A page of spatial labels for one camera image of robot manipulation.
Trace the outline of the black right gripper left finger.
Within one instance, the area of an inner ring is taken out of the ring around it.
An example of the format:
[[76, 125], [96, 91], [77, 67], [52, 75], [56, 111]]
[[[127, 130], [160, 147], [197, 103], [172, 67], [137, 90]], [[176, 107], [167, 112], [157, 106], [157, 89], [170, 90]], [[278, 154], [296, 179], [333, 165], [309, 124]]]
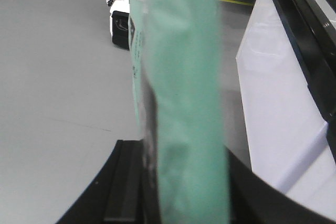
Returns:
[[157, 145], [118, 140], [96, 177], [58, 223], [160, 223]]

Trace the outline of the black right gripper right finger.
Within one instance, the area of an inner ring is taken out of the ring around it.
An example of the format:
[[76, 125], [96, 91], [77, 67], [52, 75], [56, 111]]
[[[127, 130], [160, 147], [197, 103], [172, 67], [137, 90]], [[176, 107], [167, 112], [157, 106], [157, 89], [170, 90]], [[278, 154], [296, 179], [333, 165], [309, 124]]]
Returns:
[[255, 175], [227, 149], [230, 223], [335, 223], [291, 200]]

